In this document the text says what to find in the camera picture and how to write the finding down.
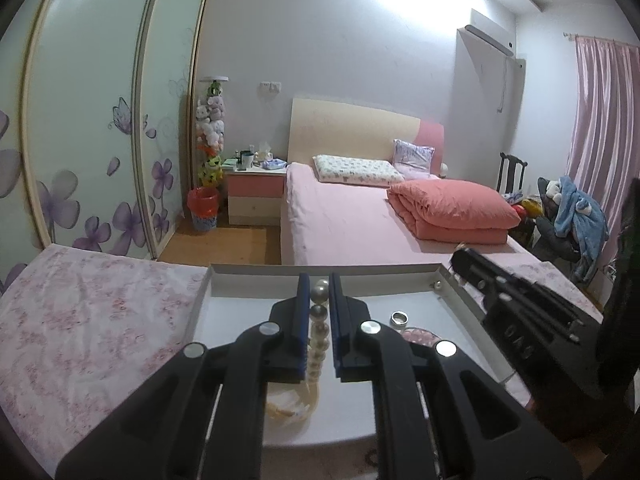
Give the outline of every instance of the air conditioner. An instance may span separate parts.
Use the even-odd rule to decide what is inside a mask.
[[[504,30],[500,25],[475,9],[471,9],[469,24],[465,26],[465,30],[485,40],[509,57],[512,57],[516,51],[515,33]]]

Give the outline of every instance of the pink curtain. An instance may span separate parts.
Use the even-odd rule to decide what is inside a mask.
[[[640,48],[582,37],[575,48],[578,112],[567,174],[607,217],[603,265],[616,255],[622,204],[640,176]]]

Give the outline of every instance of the cup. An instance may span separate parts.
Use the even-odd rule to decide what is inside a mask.
[[[252,164],[254,163],[254,154],[251,153],[244,153],[242,154],[242,161],[240,163],[240,166],[242,167],[243,170],[248,170],[251,168]]]

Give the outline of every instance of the nightstand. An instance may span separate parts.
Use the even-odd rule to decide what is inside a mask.
[[[230,225],[280,225],[287,169],[225,173]]]

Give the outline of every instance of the white tray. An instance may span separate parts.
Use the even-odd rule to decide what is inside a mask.
[[[296,295],[298,275],[311,284],[337,271],[345,295],[367,303],[372,319],[388,324],[395,310],[408,325],[453,341],[491,377],[507,380],[513,369],[479,323],[484,313],[449,271],[438,264],[369,267],[211,266],[202,282],[184,342],[208,348],[231,343],[247,328],[268,319],[274,303]],[[433,283],[441,281],[440,291]],[[304,422],[284,426],[265,417],[264,445],[334,444],[375,433],[371,384],[341,383],[335,377],[332,349],[322,366],[320,398]]]

